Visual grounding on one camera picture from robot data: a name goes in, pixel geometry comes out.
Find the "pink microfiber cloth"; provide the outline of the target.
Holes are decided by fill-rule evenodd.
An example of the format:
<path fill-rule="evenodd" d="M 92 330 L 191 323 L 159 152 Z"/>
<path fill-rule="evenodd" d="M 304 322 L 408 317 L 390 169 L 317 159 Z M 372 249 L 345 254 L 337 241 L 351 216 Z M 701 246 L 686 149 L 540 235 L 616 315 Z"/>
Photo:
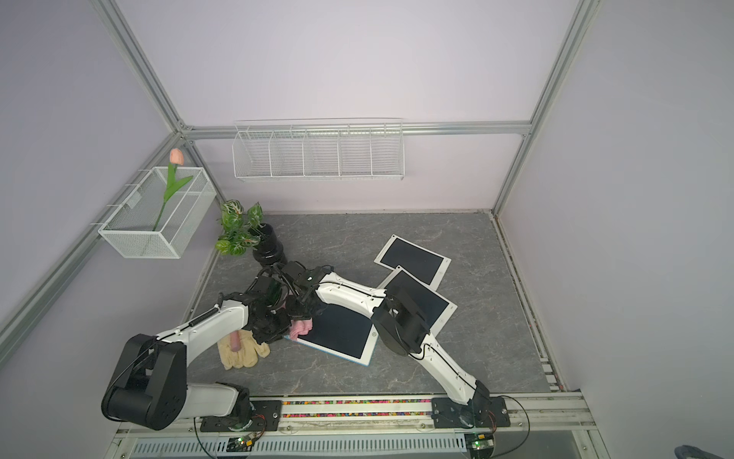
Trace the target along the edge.
<path fill-rule="evenodd" d="M 307 336 L 312 330 L 312 319 L 300 319 L 299 321 L 292 321 L 289 330 L 289 338 L 290 340 L 293 340 L 295 342 L 300 337 Z"/>

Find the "large blue drawing tablet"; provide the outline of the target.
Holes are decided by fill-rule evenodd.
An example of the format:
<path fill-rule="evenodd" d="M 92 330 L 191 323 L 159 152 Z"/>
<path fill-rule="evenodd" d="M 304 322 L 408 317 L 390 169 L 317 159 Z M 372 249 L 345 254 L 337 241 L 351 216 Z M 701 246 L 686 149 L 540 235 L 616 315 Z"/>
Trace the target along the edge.
<path fill-rule="evenodd" d="M 378 332 L 368 317 L 342 306 L 320 304 L 312 325 L 310 332 L 299 336 L 296 343 L 358 365 L 369 365 Z"/>

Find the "white drawing tablet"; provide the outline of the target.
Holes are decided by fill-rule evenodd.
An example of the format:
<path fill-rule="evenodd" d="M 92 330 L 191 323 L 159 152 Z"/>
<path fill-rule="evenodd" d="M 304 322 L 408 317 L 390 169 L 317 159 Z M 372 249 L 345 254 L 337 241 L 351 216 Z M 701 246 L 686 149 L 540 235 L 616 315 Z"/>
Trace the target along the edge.
<path fill-rule="evenodd" d="M 437 289 L 451 264 L 451 259 L 393 234 L 374 262 L 391 270 L 402 267 L 403 271 L 408 271 L 422 283 Z"/>
<path fill-rule="evenodd" d="M 419 306 L 426 323 L 430 326 L 430 332 L 434 336 L 441 333 L 443 327 L 447 325 L 458 309 L 455 303 L 418 280 L 403 267 L 397 267 L 378 285 L 378 288 L 391 294 L 395 294 L 399 290 L 405 290 Z"/>

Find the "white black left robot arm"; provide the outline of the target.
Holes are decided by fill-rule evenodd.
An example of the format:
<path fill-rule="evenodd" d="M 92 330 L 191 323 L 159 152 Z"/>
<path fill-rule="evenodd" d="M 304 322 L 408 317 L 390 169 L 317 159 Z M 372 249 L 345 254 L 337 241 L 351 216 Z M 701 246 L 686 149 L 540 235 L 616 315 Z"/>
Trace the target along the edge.
<path fill-rule="evenodd" d="M 258 277 L 244 293 L 220 295 L 201 315 L 150 336 L 129 339 L 101 401 L 102 415 L 151 430 L 180 419 L 218 418 L 228 428 L 252 423 L 250 392 L 236 384 L 193 384 L 187 367 L 233 332 L 250 331 L 258 342 L 278 339 L 289 320 L 280 307 L 285 285 Z"/>

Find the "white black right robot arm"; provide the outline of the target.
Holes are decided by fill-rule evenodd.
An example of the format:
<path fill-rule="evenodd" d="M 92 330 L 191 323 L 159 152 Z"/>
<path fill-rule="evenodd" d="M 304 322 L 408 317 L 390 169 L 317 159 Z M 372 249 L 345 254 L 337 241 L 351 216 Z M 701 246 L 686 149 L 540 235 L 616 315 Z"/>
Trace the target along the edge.
<path fill-rule="evenodd" d="M 324 304 L 367 317 L 384 345 L 421 365 L 445 390 L 445 396 L 431 402 L 435 428 L 497 430 L 510 426 L 506 400 L 491 396 L 481 381 L 447 354 L 417 302 L 405 290 L 390 292 L 364 286 L 341 277 L 330 265 L 307 269 L 299 262 L 290 262 L 277 265 L 274 271 L 299 313 L 311 314 Z"/>

